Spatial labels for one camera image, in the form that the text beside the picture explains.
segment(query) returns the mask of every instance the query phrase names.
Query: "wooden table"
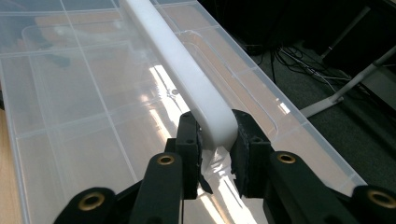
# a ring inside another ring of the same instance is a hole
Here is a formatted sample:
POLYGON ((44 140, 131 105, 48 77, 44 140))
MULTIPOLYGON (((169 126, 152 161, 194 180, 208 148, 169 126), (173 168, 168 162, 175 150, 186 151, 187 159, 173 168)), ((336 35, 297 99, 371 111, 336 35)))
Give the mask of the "wooden table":
POLYGON ((0 223, 21 223, 17 180, 4 110, 0 110, 0 211, 0 223))

